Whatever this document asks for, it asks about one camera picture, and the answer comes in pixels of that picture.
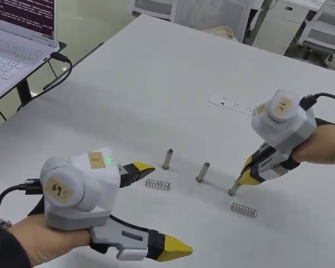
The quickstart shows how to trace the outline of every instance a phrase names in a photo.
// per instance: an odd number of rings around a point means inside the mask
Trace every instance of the laptop keyboard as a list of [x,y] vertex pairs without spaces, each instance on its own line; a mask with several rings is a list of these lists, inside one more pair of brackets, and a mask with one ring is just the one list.
[[8,80],[35,62],[46,50],[30,50],[0,40],[0,78]]

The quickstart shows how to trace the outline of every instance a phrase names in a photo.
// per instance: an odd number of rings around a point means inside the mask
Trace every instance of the laptop hinge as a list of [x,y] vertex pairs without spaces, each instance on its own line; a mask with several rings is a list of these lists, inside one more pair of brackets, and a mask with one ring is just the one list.
[[39,38],[39,37],[36,37],[36,36],[32,36],[31,40],[49,46],[49,42],[46,39],[44,39],[44,37]]

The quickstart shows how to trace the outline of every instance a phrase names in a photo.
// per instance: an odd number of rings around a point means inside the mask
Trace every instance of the white cabinet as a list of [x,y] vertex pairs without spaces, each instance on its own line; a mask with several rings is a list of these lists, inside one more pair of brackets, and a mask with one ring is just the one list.
[[278,1],[268,10],[252,46],[284,55],[308,12],[308,9]]
[[128,0],[129,9],[152,17],[171,19],[173,0]]

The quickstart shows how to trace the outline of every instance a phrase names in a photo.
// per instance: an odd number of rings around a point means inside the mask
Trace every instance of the white power strip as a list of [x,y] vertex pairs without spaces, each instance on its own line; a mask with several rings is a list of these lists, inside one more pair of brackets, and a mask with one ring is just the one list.
[[222,98],[222,97],[219,97],[213,94],[209,97],[209,101],[210,103],[214,105],[227,108],[227,109],[236,111],[238,113],[243,113],[243,114],[252,116],[253,108],[250,106],[243,105],[240,102],[237,102],[237,101],[231,102],[230,100],[227,100],[226,98]]

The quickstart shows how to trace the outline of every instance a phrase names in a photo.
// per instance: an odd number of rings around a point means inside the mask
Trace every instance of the coil spring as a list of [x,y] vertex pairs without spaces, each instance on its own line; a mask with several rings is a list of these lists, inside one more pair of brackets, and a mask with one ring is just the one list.
[[237,212],[238,214],[248,216],[250,218],[257,218],[258,211],[257,209],[247,207],[245,205],[241,205],[235,202],[231,203],[231,210]]
[[163,180],[146,179],[145,186],[158,190],[170,191],[171,182]]

